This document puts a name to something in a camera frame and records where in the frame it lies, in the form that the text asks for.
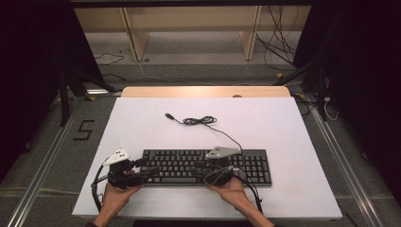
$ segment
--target person's left hand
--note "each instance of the person's left hand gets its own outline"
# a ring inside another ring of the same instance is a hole
[[[95,219],[94,224],[101,227],[107,226],[118,212],[128,203],[130,197],[142,188],[143,185],[121,189],[106,183],[104,198],[100,213]]]

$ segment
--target white desk leg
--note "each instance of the white desk leg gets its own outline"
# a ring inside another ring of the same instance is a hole
[[[127,9],[121,8],[120,10],[126,27],[127,36],[129,38],[133,59],[135,61],[141,61],[148,44],[149,34],[148,32],[135,32]]]
[[[242,48],[244,49],[245,60],[252,59],[254,41],[256,39],[257,26],[259,23],[261,11],[262,7],[255,6],[251,18],[250,30],[239,32],[239,37],[242,42]]]

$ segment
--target floor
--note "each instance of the floor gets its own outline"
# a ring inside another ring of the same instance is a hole
[[[262,40],[270,35],[268,32],[259,34]],[[299,32],[291,32],[288,43],[296,48],[299,36]],[[141,67],[133,61],[125,34],[87,34],[87,38],[106,82],[117,87],[272,84],[293,69],[270,52],[265,53],[259,42],[256,42],[253,59],[245,61],[236,32],[151,34]],[[302,78],[295,79],[287,87],[292,93],[300,94],[301,82]],[[89,90],[98,89],[93,84],[86,86]],[[314,98],[312,94],[302,96],[309,101]],[[15,212],[26,195],[33,195],[33,198],[25,206],[19,226],[85,224],[87,220],[73,217],[71,212],[116,98],[71,95],[73,120],[64,128],[59,126],[61,105],[55,100],[30,141],[30,152],[20,156],[0,184],[0,226],[7,226],[16,217]],[[344,217],[336,221],[274,221],[286,226],[399,226],[401,209],[375,168],[361,155],[363,149],[346,119],[339,115],[336,120],[322,122],[316,109],[305,102],[299,103],[299,109],[300,114],[304,114],[306,128],[336,200],[348,216],[344,213]],[[336,117],[335,106],[328,105],[327,112]],[[84,120],[95,122],[89,123],[93,131],[91,139],[74,140],[82,136],[78,129]],[[48,161],[48,166],[43,165],[44,160]],[[35,188],[35,183],[38,183],[37,190],[29,191]],[[176,226],[170,222],[134,223],[134,226],[162,225]],[[116,219],[112,226],[132,226],[132,220]]]

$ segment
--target metal track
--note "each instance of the metal track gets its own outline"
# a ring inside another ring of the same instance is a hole
[[[307,95],[307,98],[309,99],[309,101],[314,101],[314,98],[311,95]],[[367,193],[363,189],[361,183],[357,179],[356,173],[354,172],[347,158],[342,152],[342,149],[337,142],[333,132],[330,130],[327,122],[323,122],[316,109],[312,110],[312,114],[315,118],[316,123],[318,123],[322,135],[324,136],[327,145],[330,147],[334,159],[336,160],[337,165],[340,168],[342,176],[347,182],[348,187],[357,202],[360,212],[365,217],[367,224],[371,227],[384,226],[383,221],[376,212],[374,205],[372,204]]]
[[[30,208],[33,205],[33,202],[36,199],[36,196],[38,195],[39,190],[41,189],[44,180],[47,176],[47,173],[49,172],[50,168],[53,166],[54,160],[57,157],[57,154],[59,153],[60,147],[65,139],[65,134],[68,132],[70,126],[71,126],[71,121],[74,118],[75,113],[77,112],[78,108],[83,102],[83,97],[77,98],[74,101],[74,106],[71,110],[71,115],[65,125],[59,129],[56,138],[53,140],[52,145],[50,146],[50,149],[44,156],[44,160],[42,161],[38,171],[35,174],[35,177],[33,178],[32,182],[30,183],[29,187],[26,190],[26,193],[24,196],[21,198],[19,201],[17,207],[15,208],[10,220],[8,227],[14,227],[14,226],[22,226],[27,214],[29,213]]]

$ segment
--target computer keyboard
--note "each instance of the computer keyboard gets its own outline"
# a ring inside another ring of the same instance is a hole
[[[143,158],[148,164],[146,171],[158,166],[158,175],[148,180],[147,186],[200,186],[203,181],[192,176],[190,169],[197,161],[205,161],[209,149],[145,149]],[[267,153],[264,149],[243,149],[241,154],[228,157],[234,166],[234,174],[254,183],[255,186],[271,186],[271,175]]]

